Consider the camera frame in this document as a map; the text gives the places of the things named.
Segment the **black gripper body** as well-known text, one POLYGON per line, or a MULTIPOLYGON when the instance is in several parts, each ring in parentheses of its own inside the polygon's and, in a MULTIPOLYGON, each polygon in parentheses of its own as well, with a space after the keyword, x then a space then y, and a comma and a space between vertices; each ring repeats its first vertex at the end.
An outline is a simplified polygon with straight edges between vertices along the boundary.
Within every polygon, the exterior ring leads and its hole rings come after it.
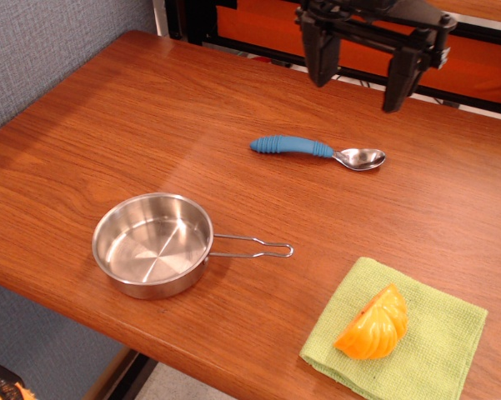
POLYGON ((300 31, 304 18, 328 26, 341 40, 382 52, 418 48, 437 69, 448 60, 448 35, 457 26, 450 14, 426 1, 302 1, 296 10, 300 31))

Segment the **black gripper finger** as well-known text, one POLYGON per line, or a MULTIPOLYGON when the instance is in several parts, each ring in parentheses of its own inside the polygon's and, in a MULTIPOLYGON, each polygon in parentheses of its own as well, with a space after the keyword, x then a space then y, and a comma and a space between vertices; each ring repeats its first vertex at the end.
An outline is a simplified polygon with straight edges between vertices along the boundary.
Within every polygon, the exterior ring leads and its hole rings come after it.
POLYGON ((312 18, 302 20, 301 32, 308 75, 321 88, 337 74, 341 39, 312 18))
POLYGON ((393 52, 383 101, 385 113, 400 110, 405 99, 415 92, 427 68, 427 56, 420 49, 401 47, 393 52))

